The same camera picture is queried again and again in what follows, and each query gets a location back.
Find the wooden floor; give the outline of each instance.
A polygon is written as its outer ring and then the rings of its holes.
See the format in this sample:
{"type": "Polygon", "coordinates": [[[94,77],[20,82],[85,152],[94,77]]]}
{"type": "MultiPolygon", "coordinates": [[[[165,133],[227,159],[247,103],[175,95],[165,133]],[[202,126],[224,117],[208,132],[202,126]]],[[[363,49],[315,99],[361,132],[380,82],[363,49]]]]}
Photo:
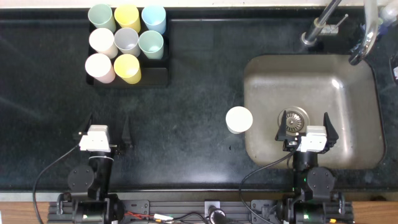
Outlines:
{"type": "MultiPolygon", "coordinates": [[[[47,221],[47,202],[39,202],[39,211],[47,221]]],[[[398,202],[354,202],[355,224],[398,223],[398,202]]],[[[38,223],[32,202],[0,202],[2,224],[38,223]]]]}

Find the stainless steel sink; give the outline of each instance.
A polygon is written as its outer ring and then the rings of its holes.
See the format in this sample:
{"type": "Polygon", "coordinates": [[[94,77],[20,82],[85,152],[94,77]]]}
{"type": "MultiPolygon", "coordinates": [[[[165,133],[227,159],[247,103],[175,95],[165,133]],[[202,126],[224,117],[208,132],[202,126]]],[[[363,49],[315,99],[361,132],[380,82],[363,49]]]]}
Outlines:
{"type": "MultiPolygon", "coordinates": [[[[348,55],[264,55],[244,71],[244,105],[253,115],[246,131],[246,150],[264,166],[280,159],[282,142],[275,141],[281,111],[288,111],[290,132],[322,125],[328,112],[340,138],[321,166],[370,169],[384,155],[376,86],[366,62],[348,63],[348,55]]],[[[275,168],[286,168],[280,163],[275,168]]]]}

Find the yellow cup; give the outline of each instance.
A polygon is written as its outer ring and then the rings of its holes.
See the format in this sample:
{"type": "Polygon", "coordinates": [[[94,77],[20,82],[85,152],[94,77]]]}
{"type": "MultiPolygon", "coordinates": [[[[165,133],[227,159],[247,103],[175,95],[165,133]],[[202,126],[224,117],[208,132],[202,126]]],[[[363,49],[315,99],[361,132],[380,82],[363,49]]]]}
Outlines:
{"type": "Polygon", "coordinates": [[[133,4],[125,4],[117,7],[114,11],[114,18],[122,28],[132,28],[137,33],[141,30],[138,9],[133,4]]]}
{"type": "Polygon", "coordinates": [[[128,84],[136,84],[141,80],[141,69],[138,59],[131,54],[120,55],[113,64],[114,71],[128,84]]]}

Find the drain strainer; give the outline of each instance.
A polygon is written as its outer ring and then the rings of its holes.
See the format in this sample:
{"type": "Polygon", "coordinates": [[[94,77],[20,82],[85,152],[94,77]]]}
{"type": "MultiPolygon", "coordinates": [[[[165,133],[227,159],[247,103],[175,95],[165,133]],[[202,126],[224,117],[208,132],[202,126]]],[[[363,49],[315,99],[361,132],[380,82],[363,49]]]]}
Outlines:
{"type": "Polygon", "coordinates": [[[286,131],[288,134],[295,135],[295,133],[301,131],[305,126],[310,124],[308,114],[303,109],[297,106],[291,106],[280,112],[278,125],[280,125],[284,111],[286,111],[286,131]]]}

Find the black countertop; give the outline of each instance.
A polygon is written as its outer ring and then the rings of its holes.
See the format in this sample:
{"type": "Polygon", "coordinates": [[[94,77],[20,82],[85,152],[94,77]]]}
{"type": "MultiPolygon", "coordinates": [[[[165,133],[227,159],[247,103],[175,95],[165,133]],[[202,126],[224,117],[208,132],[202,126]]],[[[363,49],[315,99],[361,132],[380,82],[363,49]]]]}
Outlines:
{"type": "MultiPolygon", "coordinates": [[[[131,120],[136,145],[115,158],[112,191],[236,190],[258,168],[246,153],[244,134],[231,134],[225,124],[226,112],[244,105],[247,62],[264,54],[349,54],[359,40],[363,10],[339,9],[331,23],[350,15],[340,34],[303,47],[299,37],[321,11],[170,9],[170,85],[139,90],[85,83],[86,9],[1,11],[0,189],[30,190],[38,173],[75,145],[73,132],[93,112],[95,123],[107,124],[115,136],[124,119],[131,120]]],[[[334,170],[336,188],[398,188],[398,87],[389,68],[397,40],[398,30],[392,29],[367,57],[376,78],[386,156],[375,169],[334,170]]],[[[39,190],[66,190],[69,171],[87,158],[75,151],[42,177],[39,190]]],[[[264,170],[247,185],[291,187],[292,171],[283,169],[264,170]]]]}

